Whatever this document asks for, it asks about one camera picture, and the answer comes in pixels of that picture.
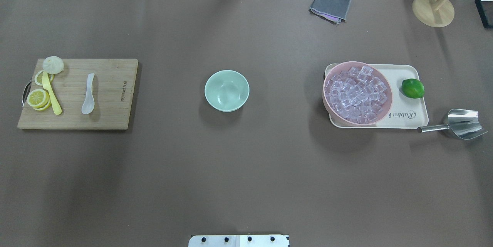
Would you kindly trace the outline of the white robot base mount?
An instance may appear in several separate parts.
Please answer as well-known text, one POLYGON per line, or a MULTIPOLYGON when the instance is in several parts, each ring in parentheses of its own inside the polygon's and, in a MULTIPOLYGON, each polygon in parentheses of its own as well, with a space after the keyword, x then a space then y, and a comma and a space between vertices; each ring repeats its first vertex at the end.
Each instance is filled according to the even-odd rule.
POLYGON ((289 235, 196 235, 188 242, 189 247, 289 247, 289 235))

